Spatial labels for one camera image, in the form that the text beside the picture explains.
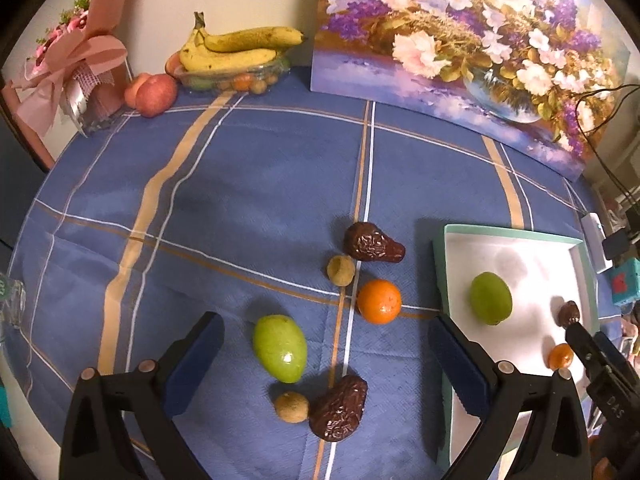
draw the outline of table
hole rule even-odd
[[[175,423],[214,479],[436,479],[441,371],[426,341],[437,313],[431,240],[447,223],[583,237],[593,211],[531,158],[460,126],[388,105],[308,91],[294,72],[268,94],[182,92],[167,113],[125,114],[76,137],[24,221],[10,275],[28,301],[10,334],[14,373],[60,442],[79,373],[123,372],[158,358],[206,310],[226,323],[223,349]],[[324,268],[345,228],[369,220],[407,247],[400,264],[363,263],[402,291],[398,319],[367,324],[351,287]],[[610,288],[599,313],[620,336]],[[288,314],[308,341],[301,381],[270,378],[252,328]],[[344,370],[369,383],[358,431],[335,445],[279,421],[285,389],[322,394]],[[128,419],[139,457],[159,478]]]

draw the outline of pink ribbon bow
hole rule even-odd
[[[53,124],[64,81],[81,62],[87,63],[94,75],[99,75],[120,66],[126,58],[127,49],[113,36],[85,39],[79,29],[64,34],[47,52],[48,70],[35,79],[28,80],[24,76],[22,81],[14,84],[14,88],[36,85],[33,93],[18,107],[18,117],[43,137]]]

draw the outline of brown date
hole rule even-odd
[[[385,235],[371,222],[356,222],[344,234],[344,252],[363,262],[391,262],[404,258],[404,245]]]
[[[571,323],[580,323],[580,310],[575,301],[567,301],[558,312],[558,325],[566,329]]]
[[[309,413],[311,431],[327,442],[339,442],[358,429],[367,381],[356,376],[344,376],[324,396],[313,403]]]

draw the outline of banana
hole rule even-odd
[[[258,27],[219,36],[206,34],[204,44],[212,52],[240,52],[252,48],[283,51],[305,40],[302,32],[292,27]]]
[[[196,12],[196,25],[180,50],[180,62],[187,72],[245,72],[255,66],[272,61],[278,53],[267,48],[254,48],[245,52],[219,54],[205,47],[204,17]]]

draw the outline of flower painting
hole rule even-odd
[[[573,180],[615,104],[606,91],[578,99],[622,83],[629,58],[604,5],[319,0],[312,90],[460,124]]]

